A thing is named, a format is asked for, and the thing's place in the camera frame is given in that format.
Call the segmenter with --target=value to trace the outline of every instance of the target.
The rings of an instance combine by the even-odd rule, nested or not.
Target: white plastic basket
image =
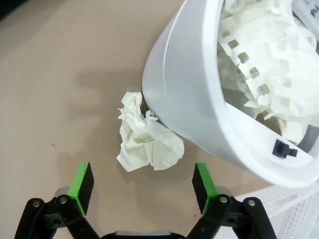
[[[263,202],[278,239],[307,239],[312,233],[319,215],[319,183],[303,189],[271,186],[235,198],[243,201],[247,197]],[[221,227],[216,238],[237,237],[231,228]]]

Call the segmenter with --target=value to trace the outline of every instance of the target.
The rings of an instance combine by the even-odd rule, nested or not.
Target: crumpled tissue
[[[282,136],[299,143],[309,124],[319,126],[315,36],[293,17],[292,0],[226,0],[221,18],[221,85],[245,95],[251,117],[273,117]]]
[[[151,111],[141,113],[142,94],[126,92],[120,109],[121,152],[117,160],[131,172],[151,164],[154,170],[172,167],[184,154],[183,140],[157,122]]]

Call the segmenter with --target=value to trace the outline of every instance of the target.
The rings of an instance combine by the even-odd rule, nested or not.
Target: crumpled paper
[[[292,0],[226,0],[218,43],[221,85],[242,92],[251,117],[273,117],[295,143],[309,124],[319,126],[317,41],[293,17]],[[234,74],[223,74],[225,55]]]
[[[151,164],[154,170],[172,167],[184,154],[183,140],[157,122],[151,111],[141,113],[142,94],[126,92],[120,109],[121,152],[117,160],[131,172]]]

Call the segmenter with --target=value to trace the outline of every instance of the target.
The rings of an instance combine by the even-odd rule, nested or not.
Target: white trash bin
[[[319,178],[318,128],[298,147],[224,100],[217,68],[223,0],[186,0],[154,45],[143,75],[148,107],[170,129],[261,178],[305,187]],[[273,155],[276,140],[297,156]]]

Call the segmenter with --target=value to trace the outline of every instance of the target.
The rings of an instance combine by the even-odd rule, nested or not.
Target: dark object in corner
[[[281,142],[279,139],[276,140],[273,155],[280,157],[280,158],[286,158],[287,155],[296,157],[297,156],[297,150],[289,148],[288,144],[285,144]]]
[[[27,0],[0,0],[0,20]]]

